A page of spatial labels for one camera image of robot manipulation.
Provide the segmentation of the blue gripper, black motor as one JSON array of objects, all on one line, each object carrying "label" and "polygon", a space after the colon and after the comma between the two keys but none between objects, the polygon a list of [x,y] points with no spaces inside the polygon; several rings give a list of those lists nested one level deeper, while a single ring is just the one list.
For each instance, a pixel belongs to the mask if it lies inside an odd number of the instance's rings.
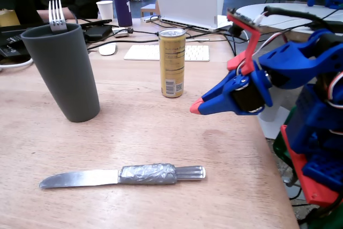
[{"label": "blue gripper, black motor", "polygon": [[210,115],[223,112],[248,114],[261,112],[266,106],[272,107],[273,101],[269,89],[272,83],[268,73],[253,61],[253,72],[243,75],[243,65],[230,72],[214,88],[209,90],[191,107],[190,112],[199,115]]}]

